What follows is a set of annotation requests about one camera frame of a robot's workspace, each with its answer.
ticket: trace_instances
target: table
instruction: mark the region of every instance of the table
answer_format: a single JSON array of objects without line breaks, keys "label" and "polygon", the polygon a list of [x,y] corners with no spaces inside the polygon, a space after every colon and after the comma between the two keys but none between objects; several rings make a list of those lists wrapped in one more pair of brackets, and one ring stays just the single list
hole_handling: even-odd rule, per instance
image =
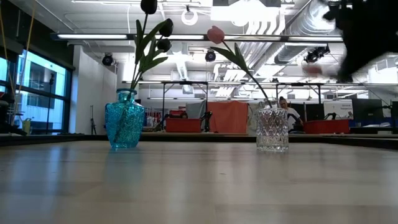
[{"label": "table", "polygon": [[398,154],[106,141],[0,147],[0,223],[398,223]]}]

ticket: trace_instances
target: black tulip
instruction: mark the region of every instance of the black tulip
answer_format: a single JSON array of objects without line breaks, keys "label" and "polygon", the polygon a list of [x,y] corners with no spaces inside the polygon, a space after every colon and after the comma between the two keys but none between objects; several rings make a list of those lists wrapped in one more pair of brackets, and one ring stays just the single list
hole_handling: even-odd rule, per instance
[{"label": "black tulip", "polygon": [[159,50],[163,50],[163,52],[168,52],[172,47],[172,43],[170,43],[169,39],[162,39],[157,43],[157,48]]},{"label": "black tulip", "polygon": [[141,9],[145,14],[155,14],[157,9],[157,0],[141,0]]},{"label": "black tulip", "polygon": [[159,30],[159,33],[164,37],[170,37],[172,35],[174,29],[174,24],[171,19],[166,19],[166,23],[164,26]]}]

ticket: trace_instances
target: clear crystal vase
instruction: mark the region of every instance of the clear crystal vase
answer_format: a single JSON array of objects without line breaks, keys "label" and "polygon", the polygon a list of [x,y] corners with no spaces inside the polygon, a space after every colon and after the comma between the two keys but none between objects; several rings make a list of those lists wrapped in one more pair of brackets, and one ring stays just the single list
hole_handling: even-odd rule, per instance
[{"label": "clear crystal vase", "polygon": [[257,112],[257,150],[285,152],[289,149],[287,110],[278,108],[277,101],[271,101]]},{"label": "clear crystal vase", "polygon": [[138,144],[144,125],[145,109],[134,101],[135,90],[118,89],[119,100],[105,106],[106,133],[112,148],[131,148]]}]

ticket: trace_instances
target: vase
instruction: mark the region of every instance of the vase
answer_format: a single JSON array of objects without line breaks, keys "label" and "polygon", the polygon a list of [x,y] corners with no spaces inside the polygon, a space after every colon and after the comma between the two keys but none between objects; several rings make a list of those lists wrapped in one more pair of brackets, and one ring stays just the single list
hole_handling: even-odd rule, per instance
[{"label": "vase", "polygon": [[118,101],[105,106],[106,132],[112,148],[136,147],[144,125],[145,109],[134,101],[136,90],[118,89]]},{"label": "vase", "polygon": [[271,105],[257,111],[257,150],[285,152],[289,149],[287,110],[278,108],[276,100]]}]

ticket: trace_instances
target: ceiling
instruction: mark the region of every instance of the ceiling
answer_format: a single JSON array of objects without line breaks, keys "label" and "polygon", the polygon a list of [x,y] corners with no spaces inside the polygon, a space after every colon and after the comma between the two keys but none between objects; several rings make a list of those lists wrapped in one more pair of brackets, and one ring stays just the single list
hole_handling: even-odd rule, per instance
[{"label": "ceiling", "polygon": [[[33,1],[26,0],[10,0],[15,5],[20,7],[26,13],[31,14]],[[296,13],[307,3],[308,0],[294,0],[294,6],[285,9],[285,22],[293,18]],[[174,22],[174,34],[205,34],[207,30],[216,25],[221,27],[227,34],[245,34],[249,27],[239,27],[234,25],[231,21],[212,21],[210,19],[212,0],[198,0],[200,7],[191,6],[191,9],[200,11],[198,13],[198,21],[195,25],[188,26],[182,22],[182,13],[185,10],[184,3],[179,6],[168,6],[166,4],[158,6],[158,11],[148,18],[149,29],[153,28],[157,23],[165,18],[171,18]],[[71,0],[36,0],[37,12],[36,19],[44,23],[46,26],[59,33],[127,33],[127,11],[129,11],[129,21],[131,26],[131,33],[136,33],[135,20],[144,20],[144,13],[141,11],[138,4],[128,5],[104,5],[104,4],[87,4],[74,3]],[[134,42],[128,41],[97,41],[85,43],[86,51],[92,57],[102,57],[103,49],[126,49],[129,45],[134,47]],[[203,70],[212,72],[215,63],[206,63],[204,60],[206,50],[214,46],[210,42],[188,42],[188,48],[194,47],[196,49],[193,59],[186,62],[188,72],[190,70]],[[334,44],[330,46],[331,54],[318,61],[325,68],[335,66],[344,52],[342,44]],[[120,63],[128,62],[132,59],[134,54],[127,52],[119,52],[115,50],[112,52],[114,57]],[[279,77],[280,82],[297,82],[303,80],[305,77],[301,69],[301,55],[297,60],[281,70],[282,73],[276,73],[274,76]],[[225,58],[217,56],[217,61]],[[149,71],[149,73],[170,74],[175,70],[176,66],[173,61],[168,61],[159,65],[156,70]]]}]

